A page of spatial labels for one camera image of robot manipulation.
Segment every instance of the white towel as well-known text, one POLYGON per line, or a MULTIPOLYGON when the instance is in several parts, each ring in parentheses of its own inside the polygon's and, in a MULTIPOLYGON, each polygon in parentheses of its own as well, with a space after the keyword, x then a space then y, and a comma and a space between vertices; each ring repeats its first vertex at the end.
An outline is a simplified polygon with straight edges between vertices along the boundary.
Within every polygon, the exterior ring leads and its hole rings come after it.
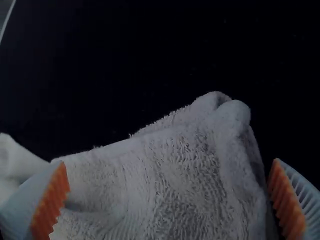
POLYGON ((211 92, 129 139, 54 159, 71 192, 50 239, 277 239, 249 123, 244 103, 211 92))

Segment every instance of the orange plastic ridge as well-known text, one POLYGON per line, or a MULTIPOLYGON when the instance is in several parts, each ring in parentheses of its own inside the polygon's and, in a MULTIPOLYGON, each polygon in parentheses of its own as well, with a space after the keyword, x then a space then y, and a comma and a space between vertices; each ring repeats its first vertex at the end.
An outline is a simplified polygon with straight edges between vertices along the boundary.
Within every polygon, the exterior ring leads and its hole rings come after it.
POLYGON ((32 217, 30 230, 35 240, 49 240, 53 225, 70 192, 67 169, 62 162, 52 174, 51 180, 32 217))
POLYGON ((307 227, 306 218, 290 179, 277 159, 272 163, 267 190, 280 220, 282 235, 288 240, 302 239, 307 227))

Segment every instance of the towel fold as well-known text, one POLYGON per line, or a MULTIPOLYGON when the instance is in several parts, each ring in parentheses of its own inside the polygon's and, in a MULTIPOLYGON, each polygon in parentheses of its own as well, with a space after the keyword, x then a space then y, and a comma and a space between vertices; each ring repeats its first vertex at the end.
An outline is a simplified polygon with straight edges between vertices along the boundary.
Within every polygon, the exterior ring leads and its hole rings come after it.
POLYGON ((278 238, 250 109, 220 92, 55 161, 71 192, 52 240, 278 238))

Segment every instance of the dark surface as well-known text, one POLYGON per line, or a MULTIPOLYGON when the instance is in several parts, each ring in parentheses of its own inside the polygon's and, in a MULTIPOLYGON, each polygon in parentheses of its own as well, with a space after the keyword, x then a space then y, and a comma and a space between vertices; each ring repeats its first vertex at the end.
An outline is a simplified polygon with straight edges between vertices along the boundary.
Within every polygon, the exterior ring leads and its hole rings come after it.
POLYGON ((0 131, 50 161, 222 91, 251 108, 266 171, 279 157, 320 188, 317 15, 19 0, 0 45, 0 131))

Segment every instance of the gray fabric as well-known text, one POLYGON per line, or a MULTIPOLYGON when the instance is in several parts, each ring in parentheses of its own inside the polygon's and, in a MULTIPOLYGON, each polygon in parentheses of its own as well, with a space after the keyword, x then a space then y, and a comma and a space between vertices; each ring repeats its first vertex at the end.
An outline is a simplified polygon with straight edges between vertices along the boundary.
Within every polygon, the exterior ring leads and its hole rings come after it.
POLYGON ((71 193, 50 239, 277 239, 249 123, 244 103, 211 92, 127 140, 55 159, 71 193))

